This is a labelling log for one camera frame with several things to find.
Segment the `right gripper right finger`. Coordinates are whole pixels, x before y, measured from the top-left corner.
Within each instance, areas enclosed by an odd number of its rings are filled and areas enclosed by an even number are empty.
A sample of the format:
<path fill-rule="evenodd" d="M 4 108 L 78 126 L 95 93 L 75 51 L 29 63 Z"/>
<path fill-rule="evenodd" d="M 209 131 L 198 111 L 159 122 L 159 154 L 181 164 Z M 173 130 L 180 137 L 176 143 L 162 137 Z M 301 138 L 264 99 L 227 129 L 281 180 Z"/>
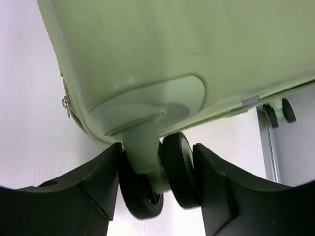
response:
<path fill-rule="evenodd" d="M 315 183 L 291 187 L 253 175 L 201 143 L 193 160 L 208 236 L 313 236 Z"/>

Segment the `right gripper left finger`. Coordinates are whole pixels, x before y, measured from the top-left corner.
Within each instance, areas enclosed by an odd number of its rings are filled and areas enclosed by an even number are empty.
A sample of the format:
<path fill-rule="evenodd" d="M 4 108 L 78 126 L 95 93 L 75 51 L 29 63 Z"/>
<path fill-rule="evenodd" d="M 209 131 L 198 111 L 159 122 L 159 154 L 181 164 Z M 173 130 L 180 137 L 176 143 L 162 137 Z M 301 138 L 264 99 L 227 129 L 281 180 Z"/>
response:
<path fill-rule="evenodd" d="M 105 236 L 113 220 L 118 191 L 114 143 L 89 162 L 20 189 L 0 188 L 2 236 Z"/>

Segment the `green suitcase blue lining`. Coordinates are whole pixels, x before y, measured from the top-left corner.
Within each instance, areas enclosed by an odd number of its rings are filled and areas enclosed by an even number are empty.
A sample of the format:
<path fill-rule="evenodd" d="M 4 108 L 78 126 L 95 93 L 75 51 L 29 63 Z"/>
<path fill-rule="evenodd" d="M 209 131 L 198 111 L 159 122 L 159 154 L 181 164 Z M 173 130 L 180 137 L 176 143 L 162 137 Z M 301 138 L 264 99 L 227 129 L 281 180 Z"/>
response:
<path fill-rule="evenodd" d="M 296 120 L 285 98 L 315 82 L 312 0 L 40 0 L 67 115 L 95 142 L 119 142 L 119 184 L 139 219 L 172 191 L 200 204 L 183 131 L 262 106 Z"/>

